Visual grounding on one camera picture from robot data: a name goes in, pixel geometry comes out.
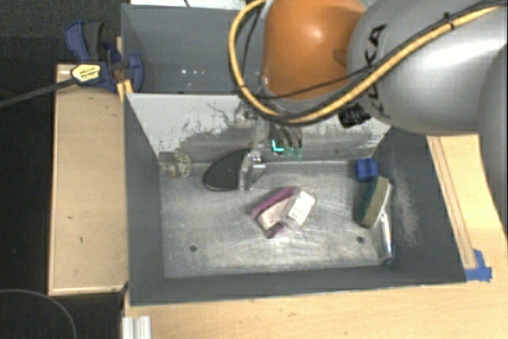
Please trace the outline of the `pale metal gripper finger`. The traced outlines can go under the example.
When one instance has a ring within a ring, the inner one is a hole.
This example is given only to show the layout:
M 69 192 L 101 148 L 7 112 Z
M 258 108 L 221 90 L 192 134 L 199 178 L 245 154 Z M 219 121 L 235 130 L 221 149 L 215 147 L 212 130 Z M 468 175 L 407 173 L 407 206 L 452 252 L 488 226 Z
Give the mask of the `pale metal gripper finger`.
M 239 190 L 249 191 L 262 176 L 266 164 L 260 152 L 248 152 L 241 161 L 239 172 Z

